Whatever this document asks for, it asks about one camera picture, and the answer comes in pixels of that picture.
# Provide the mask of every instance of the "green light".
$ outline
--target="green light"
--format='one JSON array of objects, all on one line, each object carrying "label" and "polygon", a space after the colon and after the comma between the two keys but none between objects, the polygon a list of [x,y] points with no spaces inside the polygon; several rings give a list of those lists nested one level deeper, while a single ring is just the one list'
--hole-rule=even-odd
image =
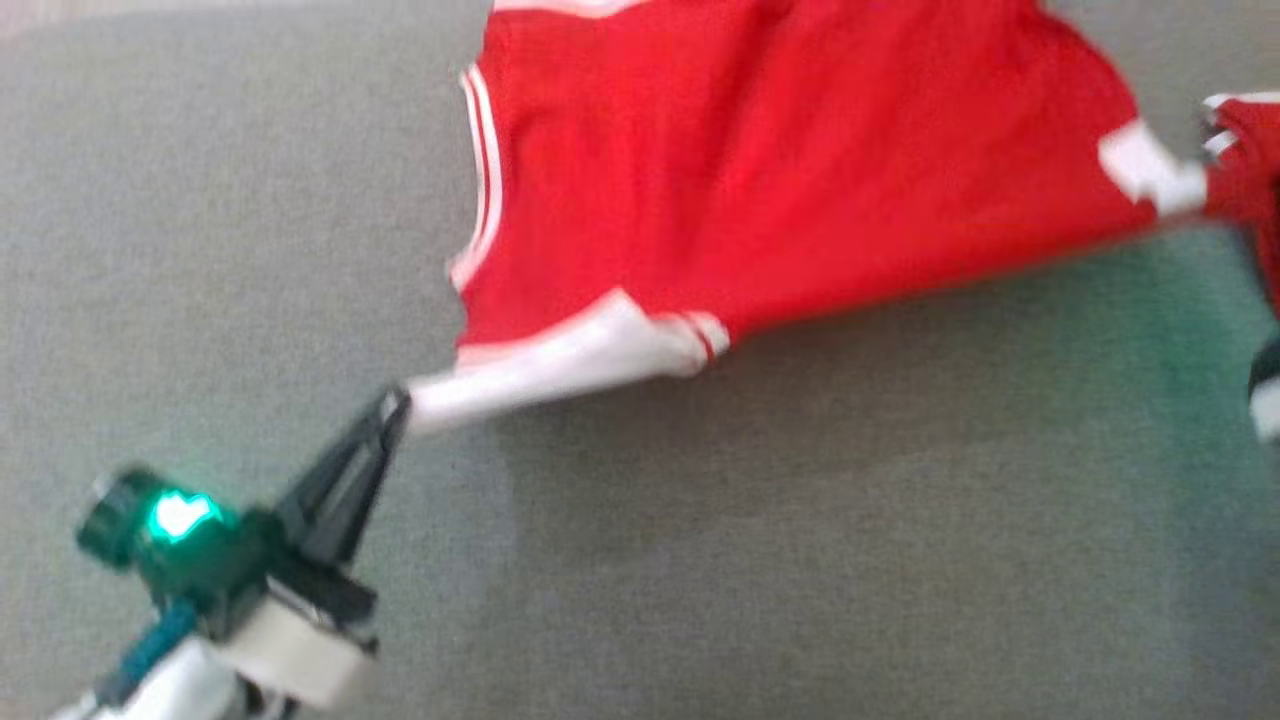
[{"label": "green light", "polygon": [[223,511],[207,495],[187,497],[178,491],[169,491],[151,507],[147,532],[156,539],[178,542],[196,529],[196,525],[214,519],[221,520]]}]

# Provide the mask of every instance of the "red jersey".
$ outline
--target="red jersey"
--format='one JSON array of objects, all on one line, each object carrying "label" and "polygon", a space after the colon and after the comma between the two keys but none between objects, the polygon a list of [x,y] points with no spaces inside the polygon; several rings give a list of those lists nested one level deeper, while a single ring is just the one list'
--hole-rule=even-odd
[{"label": "red jersey", "polygon": [[463,87],[477,374],[416,397],[454,414],[696,372],[1207,195],[1034,0],[497,0]]}]

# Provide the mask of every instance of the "white trim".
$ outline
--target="white trim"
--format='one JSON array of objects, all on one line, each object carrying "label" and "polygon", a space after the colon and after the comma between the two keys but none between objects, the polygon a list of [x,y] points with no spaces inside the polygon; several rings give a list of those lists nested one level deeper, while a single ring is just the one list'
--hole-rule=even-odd
[{"label": "white trim", "polygon": [[471,150],[476,159],[476,224],[475,231],[471,233],[471,242],[463,252],[472,251],[477,245],[480,245],[480,234],[484,232],[484,219],[489,210],[489,170],[485,168],[484,161],[484,137],[480,133],[480,123],[476,122],[476,94],[467,79],[466,73],[458,76],[458,83],[462,85],[462,92],[467,96],[467,126],[471,128]]},{"label": "white trim", "polygon": [[1222,92],[1213,95],[1204,100],[1204,105],[1211,110],[1217,110],[1228,100],[1239,100],[1240,102],[1257,102],[1257,104],[1272,104],[1280,102],[1280,91],[1274,92],[1244,92],[1242,95],[1231,95],[1230,92]]},{"label": "white trim", "polygon": [[728,328],[724,327],[724,323],[719,322],[719,318],[710,313],[689,313],[687,318],[698,328],[698,334],[703,336],[703,340],[707,341],[712,356],[718,357],[724,355],[724,351],[730,346]]},{"label": "white trim", "polygon": [[1180,163],[1140,118],[1098,141],[1098,163],[1130,201],[1151,200],[1161,217],[1208,201],[1204,168]]},{"label": "white trim", "polygon": [[493,12],[548,10],[580,18],[602,19],[649,0],[494,0]]},{"label": "white trim", "polygon": [[1204,151],[1217,158],[1231,149],[1233,145],[1239,142],[1239,137],[1231,131],[1222,131],[1204,142]]},{"label": "white trim", "polygon": [[493,241],[498,237],[498,224],[502,220],[502,156],[498,149],[498,131],[494,127],[489,86],[476,65],[471,65],[463,73],[462,85],[463,88],[471,88],[471,92],[467,94],[467,109],[474,110],[470,113],[468,120],[471,123],[471,140],[475,142],[476,168],[481,173],[481,199],[476,210],[476,232],[471,238],[471,245],[449,264],[449,279],[458,291],[462,291],[471,282],[489,251],[493,250]]},{"label": "white trim", "polygon": [[[453,372],[406,383],[413,400],[410,432],[438,432],[659,375],[692,375],[710,360],[708,345],[728,347],[728,333],[709,314],[691,316],[700,322],[652,318],[618,288],[529,340],[463,347]],[[709,337],[714,328],[723,336]]]}]

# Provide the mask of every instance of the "jersey armhole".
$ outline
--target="jersey armhole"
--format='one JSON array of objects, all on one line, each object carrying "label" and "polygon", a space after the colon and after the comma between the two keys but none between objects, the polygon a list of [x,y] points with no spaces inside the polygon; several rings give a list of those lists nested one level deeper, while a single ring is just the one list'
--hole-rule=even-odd
[{"label": "jersey armhole", "polygon": [[498,129],[493,120],[493,100],[479,65],[471,65],[460,78],[467,97],[467,120],[476,160],[476,227],[471,242],[449,263],[449,279],[462,292],[484,264],[502,222],[502,158]]}]

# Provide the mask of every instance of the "gray couch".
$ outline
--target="gray couch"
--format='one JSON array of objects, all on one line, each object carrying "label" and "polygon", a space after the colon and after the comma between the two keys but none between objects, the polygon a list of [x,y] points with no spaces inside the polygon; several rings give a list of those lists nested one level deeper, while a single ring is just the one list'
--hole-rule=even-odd
[{"label": "gray couch", "polygon": [[[77,555],[100,471],[276,492],[451,359],[465,0],[125,17],[0,45],[0,717],[146,619]],[[1266,3],[1062,0],[1183,151],[1280,82]],[[357,566],[349,717],[1280,716],[1272,331],[1228,231],[781,332],[417,441]]]}]

